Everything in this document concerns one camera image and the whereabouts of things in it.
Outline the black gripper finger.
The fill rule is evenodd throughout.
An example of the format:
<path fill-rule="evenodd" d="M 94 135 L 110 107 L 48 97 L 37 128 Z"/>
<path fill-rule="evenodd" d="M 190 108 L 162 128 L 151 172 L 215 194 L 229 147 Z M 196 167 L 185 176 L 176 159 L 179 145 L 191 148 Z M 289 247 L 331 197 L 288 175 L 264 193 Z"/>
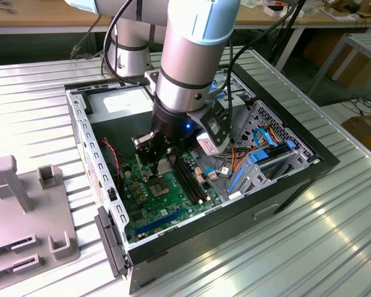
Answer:
<path fill-rule="evenodd" d="M 144 136 L 133 136 L 131 141 L 142 164 L 147 165 L 152 174 L 157 174 L 161 160 L 161 134 L 150 132 Z"/>
<path fill-rule="evenodd" d="M 181 153 L 177 147 L 168 148 L 166 151 L 166 159 L 171 165 L 171 169 L 174 169 L 176 160 L 181 156 Z"/>

